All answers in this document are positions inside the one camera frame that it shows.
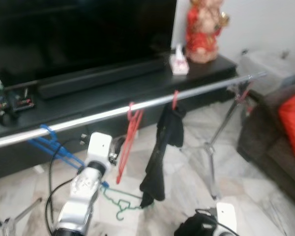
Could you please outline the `green plastic hanger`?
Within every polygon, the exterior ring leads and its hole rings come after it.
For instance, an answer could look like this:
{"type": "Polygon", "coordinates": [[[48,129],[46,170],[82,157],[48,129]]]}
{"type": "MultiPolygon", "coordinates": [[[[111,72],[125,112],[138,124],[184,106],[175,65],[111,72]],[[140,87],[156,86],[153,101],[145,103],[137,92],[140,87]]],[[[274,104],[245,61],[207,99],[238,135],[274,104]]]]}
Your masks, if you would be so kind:
{"type": "Polygon", "coordinates": [[[119,222],[122,222],[124,220],[124,218],[122,216],[123,212],[128,211],[128,210],[139,210],[139,209],[144,208],[143,206],[139,206],[139,205],[134,206],[132,204],[131,200],[126,200],[125,198],[118,198],[118,199],[112,198],[109,195],[109,192],[114,192],[114,193],[117,193],[118,195],[132,197],[132,198],[138,199],[138,200],[142,199],[141,196],[133,195],[132,193],[121,191],[118,189],[113,189],[110,187],[109,183],[106,181],[102,183],[102,186],[100,187],[100,192],[106,200],[108,200],[114,206],[118,207],[118,211],[116,213],[116,219],[119,222]]]}

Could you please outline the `blue plastic hanger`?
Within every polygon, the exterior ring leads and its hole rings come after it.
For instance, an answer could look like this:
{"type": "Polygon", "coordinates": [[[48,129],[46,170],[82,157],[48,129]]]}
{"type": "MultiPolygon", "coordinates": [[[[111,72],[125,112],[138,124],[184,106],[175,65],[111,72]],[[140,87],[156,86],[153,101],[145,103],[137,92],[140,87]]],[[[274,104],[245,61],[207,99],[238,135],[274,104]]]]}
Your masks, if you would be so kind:
{"type": "Polygon", "coordinates": [[[48,153],[51,155],[51,161],[49,164],[49,174],[48,174],[48,189],[51,192],[52,191],[52,168],[53,168],[53,162],[57,160],[62,160],[65,164],[77,169],[82,170],[87,165],[85,164],[85,161],[78,159],[75,155],[73,155],[66,147],[65,144],[71,143],[71,142],[80,142],[84,144],[87,140],[90,140],[91,135],[83,135],[79,139],[69,139],[66,140],[66,142],[60,143],[58,140],[58,137],[56,135],[56,132],[51,130],[49,126],[46,124],[42,124],[40,128],[43,128],[44,130],[49,133],[50,138],[34,138],[28,140],[28,143],[35,146],[36,148],[39,148],[40,150],[44,151],[45,153],[48,153]]]}

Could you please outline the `silver metal clothes rack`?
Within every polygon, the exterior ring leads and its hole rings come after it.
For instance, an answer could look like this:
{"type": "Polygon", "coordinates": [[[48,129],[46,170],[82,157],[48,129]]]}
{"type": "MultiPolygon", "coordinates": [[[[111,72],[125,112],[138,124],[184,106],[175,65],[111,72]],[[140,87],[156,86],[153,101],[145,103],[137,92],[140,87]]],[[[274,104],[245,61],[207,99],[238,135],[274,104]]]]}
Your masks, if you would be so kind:
{"type": "MultiPolygon", "coordinates": [[[[238,87],[240,83],[248,82],[250,85],[255,79],[259,79],[266,76],[264,72],[258,72],[250,74],[248,76],[236,77],[217,83],[212,83],[206,86],[200,86],[191,88],[179,92],[177,100],[186,99],[188,97],[199,96],[200,94],[210,92],[213,90],[235,86],[238,87]]],[[[149,107],[159,106],[161,104],[171,103],[172,96],[162,96],[145,102],[132,105],[132,110],[141,110],[149,107]]],[[[54,132],[61,132],[63,130],[69,130],[74,127],[80,127],[91,123],[96,123],[100,120],[106,120],[120,115],[127,114],[129,106],[116,108],[107,112],[96,113],[83,118],[78,118],[64,123],[53,124],[50,126],[54,132]]],[[[12,144],[20,143],[26,140],[34,139],[47,135],[46,130],[38,128],[30,130],[28,132],[15,133],[0,138],[0,148],[4,146],[10,146],[12,144]]],[[[93,167],[87,167],[82,171],[78,177],[73,179],[72,187],[78,190],[78,198],[69,201],[69,215],[66,220],[59,220],[56,225],[55,231],[52,236],[86,236],[90,221],[93,214],[93,203],[96,202],[96,198],[99,194],[100,187],[102,185],[102,178],[105,172],[102,169],[93,167]]]]}

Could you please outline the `black soundbar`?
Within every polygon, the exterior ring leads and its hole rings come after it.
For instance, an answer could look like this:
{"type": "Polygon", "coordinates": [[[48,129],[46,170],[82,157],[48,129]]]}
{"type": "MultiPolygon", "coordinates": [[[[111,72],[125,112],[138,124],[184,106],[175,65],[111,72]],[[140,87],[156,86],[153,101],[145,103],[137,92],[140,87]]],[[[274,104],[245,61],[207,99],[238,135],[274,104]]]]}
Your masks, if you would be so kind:
{"type": "Polygon", "coordinates": [[[165,69],[165,59],[156,57],[147,60],[125,61],[92,69],[78,70],[40,80],[39,95],[45,99],[62,96],[102,85],[142,76],[165,69]]]}

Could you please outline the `white pink tissue packet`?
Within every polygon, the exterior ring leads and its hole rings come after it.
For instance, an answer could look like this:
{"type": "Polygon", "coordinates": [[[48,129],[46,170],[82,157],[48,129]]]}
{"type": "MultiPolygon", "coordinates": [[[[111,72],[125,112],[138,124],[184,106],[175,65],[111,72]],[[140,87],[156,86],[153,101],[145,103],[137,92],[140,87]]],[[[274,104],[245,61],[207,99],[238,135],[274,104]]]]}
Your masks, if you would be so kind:
{"type": "Polygon", "coordinates": [[[169,65],[174,76],[186,76],[189,72],[189,65],[182,52],[182,45],[177,44],[175,53],[170,54],[169,65]]]}

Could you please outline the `black flat television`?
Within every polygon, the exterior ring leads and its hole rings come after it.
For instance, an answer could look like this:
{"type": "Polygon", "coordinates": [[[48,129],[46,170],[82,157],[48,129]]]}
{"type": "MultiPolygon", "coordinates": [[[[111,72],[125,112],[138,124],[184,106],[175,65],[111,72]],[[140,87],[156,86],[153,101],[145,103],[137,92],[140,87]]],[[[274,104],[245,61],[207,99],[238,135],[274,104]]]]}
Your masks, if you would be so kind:
{"type": "Polygon", "coordinates": [[[0,0],[0,81],[21,85],[170,50],[177,0],[0,0]]]}

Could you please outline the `black television cabinet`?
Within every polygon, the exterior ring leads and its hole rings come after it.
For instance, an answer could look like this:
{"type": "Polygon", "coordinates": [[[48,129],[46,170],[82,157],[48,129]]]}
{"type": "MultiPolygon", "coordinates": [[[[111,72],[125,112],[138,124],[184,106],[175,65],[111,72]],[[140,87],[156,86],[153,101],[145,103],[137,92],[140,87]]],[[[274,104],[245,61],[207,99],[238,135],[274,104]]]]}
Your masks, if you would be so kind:
{"type": "MultiPolygon", "coordinates": [[[[26,132],[40,127],[40,124],[62,123],[94,113],[107,112],[129,103],[142,103],[162,96],[170,96],[175,90],[192,89],[211,83],[236,77],[236,65],[223,56],[218,56],[208,64],[189,63],[190,71],[186,77],[175,77],[169,71],[170,66],[161,72],[146,74],[105,86],[83,90],[52,99],[36,99],[35,108],[19,113],[16,123],[3,126],[0,124],[0,138],[15,133],[26,132]]],[[[228,101],[234,97],[226,88],[220,88],[179,100],[178,105],[190,111],[216,102],[228,101]]],[[[163,105],[145,109],[141,127],[155,124],[163,110],[163,105]]],[[[75,127],[57,133],[60,143],[79,138],[87,132],[102,132],[113,137],[125,134],[128,121],[126,114],[108,120],[75,127]]],[[[0,178],[12,175],[30,167],[44,164],[51,160],[52,153],[45,153],[39,148],[22,142],[0,148],[0,178]]]]}

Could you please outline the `dark grey fabric sofa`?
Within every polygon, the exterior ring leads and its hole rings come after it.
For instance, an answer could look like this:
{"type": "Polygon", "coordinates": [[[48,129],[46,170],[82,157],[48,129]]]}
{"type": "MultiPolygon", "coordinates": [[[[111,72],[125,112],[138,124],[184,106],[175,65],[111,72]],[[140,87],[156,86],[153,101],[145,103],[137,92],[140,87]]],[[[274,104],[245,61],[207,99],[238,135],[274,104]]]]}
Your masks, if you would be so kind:
{"type": "Polygon", "coordinates": [[[255,164],[295,203],[295,155],[279,117],[280,106],[295,95],[295,85],[267,95],[251,91],[256,105],[243,121],[237,152],[255,164]]]}

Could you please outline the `red robed figurine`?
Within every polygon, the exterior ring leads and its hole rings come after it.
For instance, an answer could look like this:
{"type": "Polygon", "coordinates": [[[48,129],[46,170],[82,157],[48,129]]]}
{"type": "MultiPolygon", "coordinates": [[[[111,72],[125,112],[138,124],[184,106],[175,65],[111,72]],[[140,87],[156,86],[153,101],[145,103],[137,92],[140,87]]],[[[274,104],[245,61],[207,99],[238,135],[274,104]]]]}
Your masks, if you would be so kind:
{"type": "Polygon", "coordinates": [[[208,63],[219,54],[216,38],[229,24],[229,16],[220,11],[224,0],[189,0],[186,16],[186,56],[195,63],[208,63]]]}

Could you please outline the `grey translucent storage box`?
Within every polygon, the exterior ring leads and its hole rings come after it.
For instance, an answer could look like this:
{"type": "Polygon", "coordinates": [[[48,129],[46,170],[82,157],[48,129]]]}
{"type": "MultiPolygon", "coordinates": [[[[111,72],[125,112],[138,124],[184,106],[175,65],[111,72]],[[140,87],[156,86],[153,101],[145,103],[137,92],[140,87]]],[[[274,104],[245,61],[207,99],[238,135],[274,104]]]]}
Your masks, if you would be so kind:
{"type": "Polygon", "coordinates": [[[263,96],[295,85],[295,63],[276,52],[259,50],[246,53],[240,58],[236,70],[241,76],[266,73],[252,85],[252,90],[263,96]]]}

